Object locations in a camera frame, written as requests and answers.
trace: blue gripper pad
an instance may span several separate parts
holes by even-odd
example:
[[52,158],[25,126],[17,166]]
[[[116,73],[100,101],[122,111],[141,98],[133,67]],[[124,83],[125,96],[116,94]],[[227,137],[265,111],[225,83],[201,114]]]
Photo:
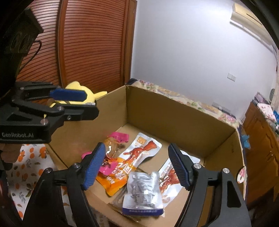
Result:
[[190,188],[190,181],[189,181],[189,174],[188,171],[185,169],[183,162],[181,161],[179,155],[177,154],[178,151],[175,151],[172,147],[172,144],[168,148],[169,158],[174,167],[175,173],[178,177],[178,180],[182,187],[185,187],[186,190]]
[[99,169],[105,158],[105,145],[103,143],[98,143],[94,151],[90,155],[86,155],[81,161],[83,168],[88,165],[84,171],[84,181],[82,184],[82,189],[87,190],[91,185],[94,184],[95,178],[99,172]]
[[57,88],[54,91],[51,91],[49,96],[55,100],[62,101],[83,102],[87,99],[87,94],[85,91],[63,88]]

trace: air conditioner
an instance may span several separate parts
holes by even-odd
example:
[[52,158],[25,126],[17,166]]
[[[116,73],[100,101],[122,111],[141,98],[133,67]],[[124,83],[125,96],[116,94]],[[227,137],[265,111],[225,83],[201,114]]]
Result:
[[249,9],[234,3],[231,20],[241,24],[255,35],[260,37],[268,45],[273,44],[273,40],[260,20]]

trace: white wall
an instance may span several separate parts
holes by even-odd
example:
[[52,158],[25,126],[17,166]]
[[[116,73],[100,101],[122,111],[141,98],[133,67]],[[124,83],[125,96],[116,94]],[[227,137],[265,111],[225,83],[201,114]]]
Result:
[[[241,118],[275,81],[274,53],[230,23],[231,0],[138,0],[131,77]],[[233,82],[228,73],[236,76]]]

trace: yellow plush toy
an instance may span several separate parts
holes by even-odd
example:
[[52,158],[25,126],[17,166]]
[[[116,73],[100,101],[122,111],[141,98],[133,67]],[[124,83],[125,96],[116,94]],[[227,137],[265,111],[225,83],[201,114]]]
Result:
[[87,99],[84,100],[83,102],[76,102],[76,101],[55,101],[56,103],[61,103],[61,104],[73,104],[73,105],[83,105],[86,103],[94,103],[96,99],[104,96],[107,94],[106,91],[101,91],[99,93],[94,94],[89,88],[85,86],[81,86],[79,82],[74,81],[72,83],[69,83],[66,87],[66,89],[73,89],[73,90],[83,90],[87,94]]

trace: metal screw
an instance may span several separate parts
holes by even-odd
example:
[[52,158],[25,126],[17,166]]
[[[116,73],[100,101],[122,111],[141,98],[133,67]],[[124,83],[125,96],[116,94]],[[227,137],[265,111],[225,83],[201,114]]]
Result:
[[194,164],[194,167],[195,167],[196,169],[200,169],[200,168],[201,168],[201,164],[195,163],[195,164]]
[[80,163],[78,163],[78,162],[74,163],[74,164],[73,164],[73,167],[74,167],[75,169],[79,168],[79,167],[80,167]]
[[228,168],[223,168],[223,172],[224,172],[224,173],[229,173],[230,170],[229,170]]
[[47,125],[48,123],[49,123],[49,121],[48,121],[48,119],[42,119],[41,121],[40,121],[40,123],[42,124],[42,125]]
[[62,111],[62,110],[64,110],[64,107],[57,107],[57,109],[58,109],[59,111]]
[[50,173],[50,172],[51,172],[51,168],[46,168],[46,169],[45,169],[45,172],[46,172],[46,173]]

